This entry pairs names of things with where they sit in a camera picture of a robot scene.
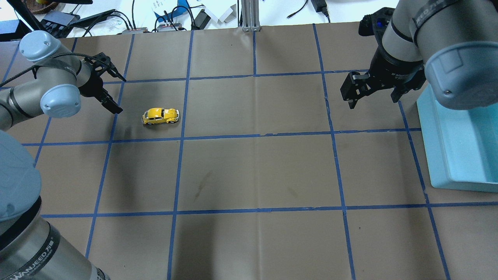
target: light blue plastic container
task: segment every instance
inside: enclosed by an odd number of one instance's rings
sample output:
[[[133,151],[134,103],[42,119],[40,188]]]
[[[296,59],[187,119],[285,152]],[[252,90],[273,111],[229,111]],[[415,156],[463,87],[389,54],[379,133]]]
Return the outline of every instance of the light blue plastic container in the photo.
[[[498,192],[498,104],[450,110],[429,85],[417,106],[432,185]]]

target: light blue joint cap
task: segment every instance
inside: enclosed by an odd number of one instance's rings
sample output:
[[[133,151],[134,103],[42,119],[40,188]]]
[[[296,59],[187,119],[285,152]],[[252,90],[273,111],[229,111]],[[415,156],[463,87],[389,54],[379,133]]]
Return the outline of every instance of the light blue joint cap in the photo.
[[[61,41],[46,31],[35,30],[26,34],[19,43],[19,51],[29,61],[42,60],[59,49]]]
[[[498,42],[455,44],[436,52],[425,64],[437,101],[454,110],[498,103],[497,73]]]
[[[0,131],[0,222],[18,217],[38,199],[41,177],[28,151]]]
[[[70,84],[55,86],[41,97],[40,107],[46,115],[52,118],[74,116],[81,109],[80,90]]]

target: black power plug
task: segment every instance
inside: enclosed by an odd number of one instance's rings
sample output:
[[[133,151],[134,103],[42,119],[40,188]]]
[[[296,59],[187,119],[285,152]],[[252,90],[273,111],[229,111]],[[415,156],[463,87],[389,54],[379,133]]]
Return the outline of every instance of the black power plug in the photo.
[[[327,3],[325,2],[325,0],[311,0],[311,3],[315,8],[315,12],[323,13],[330,22],[329,11],[327,10]]]

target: wicker basket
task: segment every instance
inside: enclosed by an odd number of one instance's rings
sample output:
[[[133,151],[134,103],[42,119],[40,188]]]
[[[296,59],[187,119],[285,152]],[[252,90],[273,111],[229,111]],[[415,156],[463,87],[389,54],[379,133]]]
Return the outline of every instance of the wicker basket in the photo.
[[[28,10],[30,10],[33,14],[48,13],[59,5],[57,2],[52,2],[50,4],[38,4],[35,0],[24,0],[24,2],[26,3]]]

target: toy car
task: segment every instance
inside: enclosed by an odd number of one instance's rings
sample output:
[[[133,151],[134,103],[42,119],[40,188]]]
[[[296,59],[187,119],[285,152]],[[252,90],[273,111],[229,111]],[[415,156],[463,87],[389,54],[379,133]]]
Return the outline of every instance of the toy car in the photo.
[[[143,113],[142,124],[174,124],[179,119],[180,112],[177,109],[152,108]]]

